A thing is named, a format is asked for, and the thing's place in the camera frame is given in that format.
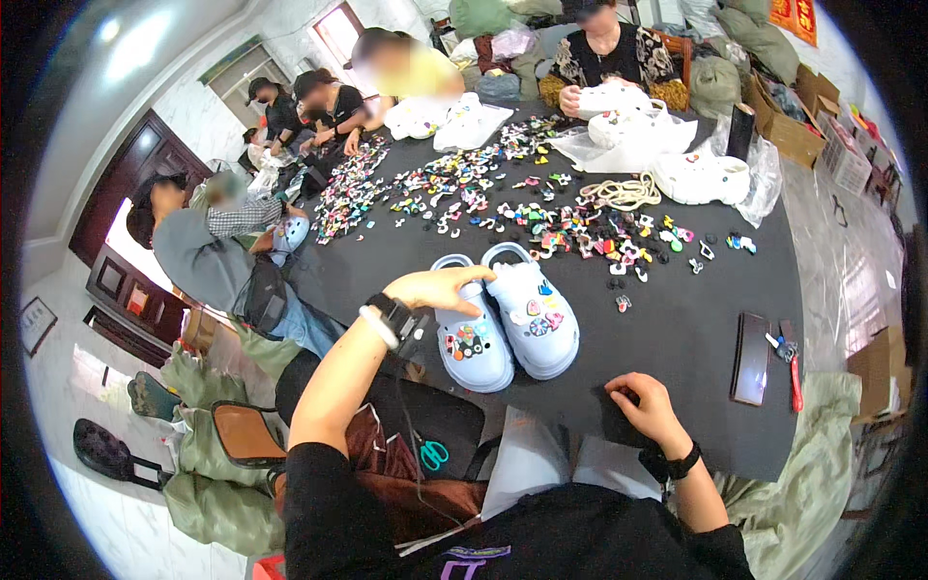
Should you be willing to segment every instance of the yellow shirt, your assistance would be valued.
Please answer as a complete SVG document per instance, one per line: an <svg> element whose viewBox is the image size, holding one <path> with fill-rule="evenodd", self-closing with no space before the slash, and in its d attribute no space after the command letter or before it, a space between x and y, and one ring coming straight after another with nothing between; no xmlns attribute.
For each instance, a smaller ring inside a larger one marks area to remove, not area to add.
<svg viewBox="0 0 928 580"><path fill-rule="evenodd" d="M458 67L437 48L415 47L409 54L409 71L380 77L377 90L400 100L435 95L456 72Z"/></svg>

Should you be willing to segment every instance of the framed picture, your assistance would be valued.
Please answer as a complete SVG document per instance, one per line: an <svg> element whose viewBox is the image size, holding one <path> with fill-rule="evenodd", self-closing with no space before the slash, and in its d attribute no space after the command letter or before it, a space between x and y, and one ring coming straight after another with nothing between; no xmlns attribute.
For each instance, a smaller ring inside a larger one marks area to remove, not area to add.
<svg viewBox="0 0 928 580"><path fill-rule="evenodd" d="M29 353L30 358L38 352L39 346L56 322L58 322L58 317L38 296L22 309L19 314L19 334L22 346Z"/></svg>

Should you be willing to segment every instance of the ceiling light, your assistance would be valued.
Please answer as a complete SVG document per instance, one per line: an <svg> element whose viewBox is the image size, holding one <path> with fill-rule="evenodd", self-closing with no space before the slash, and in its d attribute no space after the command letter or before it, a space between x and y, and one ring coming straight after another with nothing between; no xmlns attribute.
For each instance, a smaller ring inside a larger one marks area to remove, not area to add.
<svg viewBox="0 0 928 580"><path fill-rule="evenodd" d="M130 72L151 62L155 48L168 29L171 18L166 13L156 14L127 32L113 48L107 79L118 81Z"/></svg>
<svg viewBox="0 0 928 580"><path fill-rule="evenodd" d="M100 27L100 40L105 43L116 38L116 34L119 34L119 22L116 19L109 19Z"/></svg>

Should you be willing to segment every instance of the plastic crate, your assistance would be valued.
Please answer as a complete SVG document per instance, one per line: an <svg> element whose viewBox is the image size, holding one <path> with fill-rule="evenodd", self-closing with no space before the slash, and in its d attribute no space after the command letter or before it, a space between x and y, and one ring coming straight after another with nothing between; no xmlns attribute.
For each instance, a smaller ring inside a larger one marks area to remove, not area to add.
<svg viewBox="0 0 928 580"><path fill-rule="evenodd" d="M822 131L828 143L818 157L831 174L834 182L856 195L863 193L867 180L870 179L870 162L857 142L833 117L822 125Z"/></svg>

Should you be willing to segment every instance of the teal scissors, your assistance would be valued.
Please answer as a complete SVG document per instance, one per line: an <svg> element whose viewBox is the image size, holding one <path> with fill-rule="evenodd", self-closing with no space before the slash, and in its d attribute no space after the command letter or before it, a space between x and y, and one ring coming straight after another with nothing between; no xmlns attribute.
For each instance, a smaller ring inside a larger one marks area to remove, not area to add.
<svg viewBox="0 0 928 580"><path fill-rule="evenodd" d="M441 469L442 464L450 457L445 446L437 441L426 441L422 439L422 435L419 435L419 432L413 433L415 433L416 438L419 439L419 443L421 444L419 448L419 457L422 459L422 465L429 471L438 471Z"/></svg>

